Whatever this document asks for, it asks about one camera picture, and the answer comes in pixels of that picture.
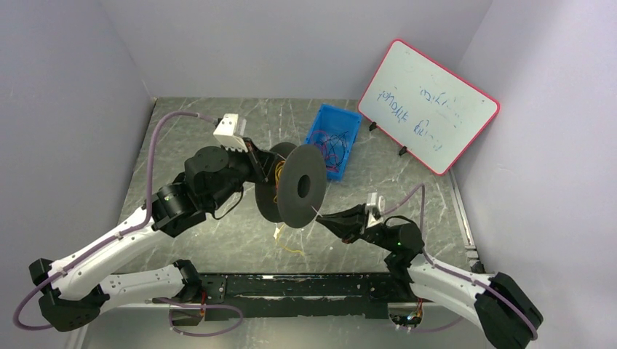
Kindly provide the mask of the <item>grey perforated cable spool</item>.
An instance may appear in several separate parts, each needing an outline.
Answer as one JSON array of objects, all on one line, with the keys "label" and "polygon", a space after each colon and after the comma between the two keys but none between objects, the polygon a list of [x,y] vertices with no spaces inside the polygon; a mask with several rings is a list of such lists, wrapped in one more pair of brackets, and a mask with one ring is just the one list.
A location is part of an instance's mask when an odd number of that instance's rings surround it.
[{"label": "grey perforated cable spool", "polygon": [[255,201],[263,218],[291,228],[308,225],[322,206],[327,170],[314,145],[283,142],[270,151],[284,157],[279,182],[255,185]]}]

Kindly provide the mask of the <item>blue plastic bin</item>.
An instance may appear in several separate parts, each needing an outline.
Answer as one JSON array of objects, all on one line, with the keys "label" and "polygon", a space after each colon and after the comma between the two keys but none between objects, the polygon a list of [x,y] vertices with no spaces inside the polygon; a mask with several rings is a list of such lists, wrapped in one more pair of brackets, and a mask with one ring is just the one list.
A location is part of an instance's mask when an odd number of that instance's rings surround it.
[{"label": "blue plastic bin", "polygon": [[359,133],[362,116],[333,105],[322,104],[305,138],[322,154],[327,179],[340,182]]}]

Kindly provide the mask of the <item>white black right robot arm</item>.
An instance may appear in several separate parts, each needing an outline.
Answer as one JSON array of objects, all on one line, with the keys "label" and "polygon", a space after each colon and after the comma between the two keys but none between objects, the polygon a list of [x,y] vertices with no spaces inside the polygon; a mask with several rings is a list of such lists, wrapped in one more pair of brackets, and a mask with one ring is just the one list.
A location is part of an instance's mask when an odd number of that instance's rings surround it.
[{"label": "white black right robot arm", "polygon": [[400,294],[430,300],[472,322],[494,348],[526,348],[537,340],[544,318],[511,276],[439,263],[426,252],[418,224],[396,219],[398,225],[375,219],[364,204],[316,217],[345,244],[363,240],[388,251],[384,262]]}]

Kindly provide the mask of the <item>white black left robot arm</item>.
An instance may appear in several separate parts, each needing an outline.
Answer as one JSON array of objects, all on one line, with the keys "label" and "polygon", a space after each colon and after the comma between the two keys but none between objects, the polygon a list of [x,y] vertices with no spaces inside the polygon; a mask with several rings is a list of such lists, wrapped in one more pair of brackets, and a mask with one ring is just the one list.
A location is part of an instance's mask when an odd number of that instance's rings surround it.
[{"label": "white black left robot arm", "polygon": [[243,193],[247,182],[266,193],[259,207],[262,216],[280,221],[274,170],[295,146],[283,142],[265,151],[248,138],[242,144],[240,151],[223,146],[198,150],[170,184],[149,192],[122,224],[61,260],[32,262],[29,271],[46,328],[69,332],[107,310],[140,300],[203,300],[202,279],[188,260],[140,273],[120,274],[119,268],[149,247],[214,217],[233,194]]}]

